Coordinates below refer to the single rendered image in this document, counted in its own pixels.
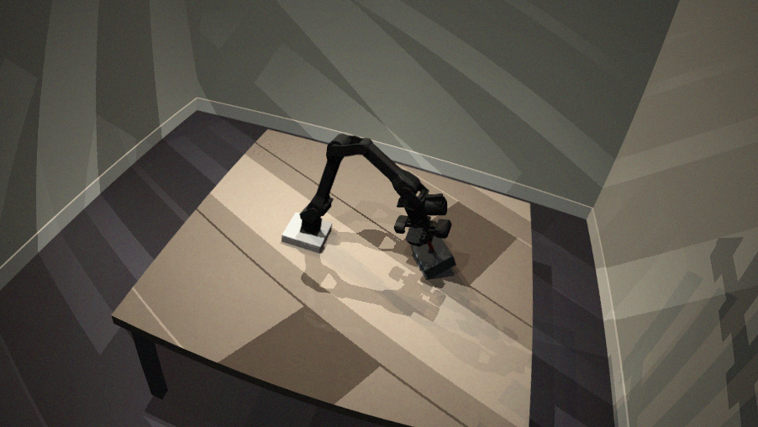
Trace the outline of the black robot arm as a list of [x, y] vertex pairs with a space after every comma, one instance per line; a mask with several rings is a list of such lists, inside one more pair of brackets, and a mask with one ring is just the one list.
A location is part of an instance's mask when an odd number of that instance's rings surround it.
[[[419, 219], [425, 215], [446, 215], [447, 200], [443, 193], [429, 194], [429, 189], [412, 172], [399, 167], [393, 160], [379, 150], [370, 139], [356, 135], [339, 134], [327, 145], [327, 164], [324, 169], [318, 191], [299, 214], [302, 220], [299, 233], [316, 235], [322, 227], [322, 216], [329, 210], [333, 198], [329, 196], [340, 162], [347, 156], [364, 156], [392, 183], [400, 198], [398, 208], [405, 208], [408, 217]], [[420, 194], [417, 196], [417, 192]], [[410, 245], [418, 247], [427, 245], [429, 229], [425, 224], [411, 223], [406, 236]]]

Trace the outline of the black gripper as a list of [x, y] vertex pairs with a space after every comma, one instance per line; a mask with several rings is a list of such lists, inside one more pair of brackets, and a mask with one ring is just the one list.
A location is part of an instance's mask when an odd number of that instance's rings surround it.
[[434, 236], [437, 238], [446, 239], [448, 237], [448, 234], [450, 232], [450, 228], [452, 225], [448, 219], [438, 219], [438, 222], [436, 223], [435, 221], [431, 220], [430, 216], [425, 215], [425, 214], [419, 219], [411, 219], [408, 216], [399, 215], [394, 225], [394, 229], [396, 233], [404, 234], [405, 227], [409, 227], [410, 229], [411, 223], [416, 224], [416, 225], [420, 225], [420, 224], [426, 225], [426, 227], [429, 229], [429, 242], [430, 243]]

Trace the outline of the grey square panel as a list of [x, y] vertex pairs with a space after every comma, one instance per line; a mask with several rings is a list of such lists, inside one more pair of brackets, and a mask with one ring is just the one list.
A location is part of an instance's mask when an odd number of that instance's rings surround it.
[[455, 266], [455, 260], [448, 246], [441, 238], [433, 237], [431, 244], [433, 250], [429, 250], [429, 245], [416, 246], [411, 245], [413, 258], [418, 263], [420, 271], [426, 280], [453, 276], [455, 273], [451, 267]]

